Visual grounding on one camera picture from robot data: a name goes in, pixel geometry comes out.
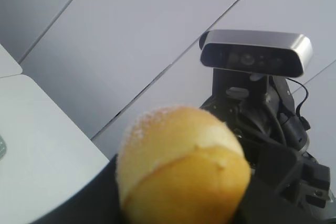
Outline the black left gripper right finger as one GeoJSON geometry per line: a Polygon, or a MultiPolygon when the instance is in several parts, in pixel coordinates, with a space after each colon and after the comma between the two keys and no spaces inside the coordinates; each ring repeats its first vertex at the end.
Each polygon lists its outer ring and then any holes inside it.
{"type": "Polygon", "coordinates": [[[281,198],[253,176],[231,223],[305,224],[322,221],[281,198]]]}

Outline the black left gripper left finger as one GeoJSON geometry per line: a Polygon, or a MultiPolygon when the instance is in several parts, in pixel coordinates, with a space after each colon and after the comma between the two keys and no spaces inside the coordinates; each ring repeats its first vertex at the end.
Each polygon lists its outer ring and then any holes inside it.
{"type": "Polygon", "coordinates": [[[34,223],[125,223],[116,182],[117,155],[83,189],[34,223]]]}

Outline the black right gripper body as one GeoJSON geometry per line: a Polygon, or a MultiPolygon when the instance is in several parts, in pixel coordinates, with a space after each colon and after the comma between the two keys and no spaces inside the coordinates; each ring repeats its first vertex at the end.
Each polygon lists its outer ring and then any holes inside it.
{"type": "Polygon", "coordinates": [[[309,124],[284,77],[214,69],[202,108],[234,132],[255,176],[276,194],[302,207],[327,206],[330,170],[308,153],[309,124]]]}

